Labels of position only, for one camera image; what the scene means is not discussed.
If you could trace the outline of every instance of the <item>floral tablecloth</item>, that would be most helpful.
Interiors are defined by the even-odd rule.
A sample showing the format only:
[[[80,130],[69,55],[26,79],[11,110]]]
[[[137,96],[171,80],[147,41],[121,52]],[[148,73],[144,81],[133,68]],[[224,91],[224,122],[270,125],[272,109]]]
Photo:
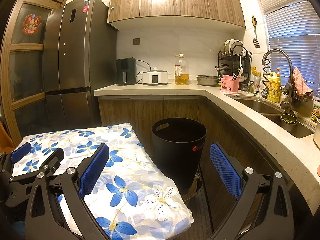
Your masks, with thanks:
[[[193,223],[173,180],[154,165],[129,123],[26,136],[18,147],[26,142],[31,152],[15,164],[13,176],[37,170],[58,147],[65,157],[55,174],[108,145],[109,160],[84,201],[112,240],[173,239]],[[63,195],[58,199],[70,229],[80,234]]]

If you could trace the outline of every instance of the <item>black trash bin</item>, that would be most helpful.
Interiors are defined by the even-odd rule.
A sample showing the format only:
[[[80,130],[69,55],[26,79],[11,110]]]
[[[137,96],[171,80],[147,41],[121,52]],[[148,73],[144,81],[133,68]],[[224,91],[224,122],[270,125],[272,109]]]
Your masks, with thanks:
[[[152,126],[154,163],[181,195],[195,178],[206,132],[203,124],[187,118],[167,118]]]

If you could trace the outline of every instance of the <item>pink utensil holder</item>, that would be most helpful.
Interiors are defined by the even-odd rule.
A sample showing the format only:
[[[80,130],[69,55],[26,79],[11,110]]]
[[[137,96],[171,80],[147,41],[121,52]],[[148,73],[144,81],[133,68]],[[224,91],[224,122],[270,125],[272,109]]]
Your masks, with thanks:
[[[240,78],[237,77],[235,80],[232,80],[232,78],[233,76],[223,75],[223,78],[221,78],[221,91],[230,94],[238,93]]]

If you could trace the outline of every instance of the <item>blue gripper pad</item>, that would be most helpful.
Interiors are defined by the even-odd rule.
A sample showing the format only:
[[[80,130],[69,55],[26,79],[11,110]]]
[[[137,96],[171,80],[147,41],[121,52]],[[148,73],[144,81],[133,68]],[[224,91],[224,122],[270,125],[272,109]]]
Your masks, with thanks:
[[[17,163],[31,151],[31,144],[25,143],[11,154],[11,162]]]
[[[242,193],[241,179],[216,143],[210,147],[210,158],[229,194],[238,199]]]
[[[109,147],[103,145],[80,179],[79,195],[82,199],[92,192],[108,160]]]

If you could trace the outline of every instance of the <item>refrigerator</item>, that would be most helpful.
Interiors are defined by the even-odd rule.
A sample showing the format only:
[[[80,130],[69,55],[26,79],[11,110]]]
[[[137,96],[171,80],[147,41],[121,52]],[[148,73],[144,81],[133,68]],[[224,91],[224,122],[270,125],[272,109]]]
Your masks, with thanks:
[[[52,128],[101,126],[94,90],[116,84],[116,32],[100,0],[73,0],[46,24],[43,79]]]

